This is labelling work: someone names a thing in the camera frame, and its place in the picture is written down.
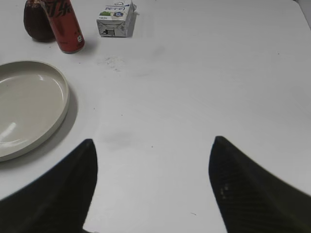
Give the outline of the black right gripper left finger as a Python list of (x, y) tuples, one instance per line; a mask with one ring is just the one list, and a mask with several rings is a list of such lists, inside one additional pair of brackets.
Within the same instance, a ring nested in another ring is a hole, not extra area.
[(0, 201), (2, 233), (83, 233), (98, 177), (92, 139)]

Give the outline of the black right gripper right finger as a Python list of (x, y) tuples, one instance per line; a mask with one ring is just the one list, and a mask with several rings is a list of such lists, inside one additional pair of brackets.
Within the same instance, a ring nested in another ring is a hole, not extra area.
[(309, 233), (310, 195), (254, 162), (223, 136), (211, 148), (208, 175), (228, 233)]

